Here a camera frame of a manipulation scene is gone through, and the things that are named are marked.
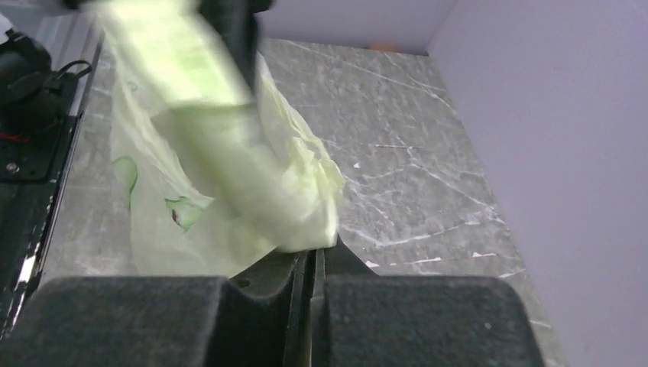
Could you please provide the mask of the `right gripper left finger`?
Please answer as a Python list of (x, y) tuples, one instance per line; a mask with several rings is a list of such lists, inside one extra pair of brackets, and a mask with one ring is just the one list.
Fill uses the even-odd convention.
[(304, 268), (302, 255), (273, 253), (231, 279), (53, 279), (2, 342), (1, 364), (279, 366)]

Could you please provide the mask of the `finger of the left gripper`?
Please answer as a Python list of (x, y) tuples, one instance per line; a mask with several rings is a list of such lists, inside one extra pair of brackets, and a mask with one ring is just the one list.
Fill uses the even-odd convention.
[(246, 83), (256, 92), (256, 57), (259, 24), (257, 13), (267, 11), (272, 0), (202, 0), (198, 12), (221, 36)]

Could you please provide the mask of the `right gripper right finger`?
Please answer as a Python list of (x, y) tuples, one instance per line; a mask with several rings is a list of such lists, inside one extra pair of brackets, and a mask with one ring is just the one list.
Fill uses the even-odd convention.
[(380, 276), (344, 243), (312, 252), (313, 366), (541, 366), (523, 302), (479, 276)]

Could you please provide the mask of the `light green plastic bag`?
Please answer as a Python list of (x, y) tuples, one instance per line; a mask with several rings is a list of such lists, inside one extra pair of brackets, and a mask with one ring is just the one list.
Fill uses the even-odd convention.
[(199, 1), (93, 1), (115, 60), (110, 149), (139, 274), (233, 277), (333, 247), (337, 164), (256, 57), (253, 93)]

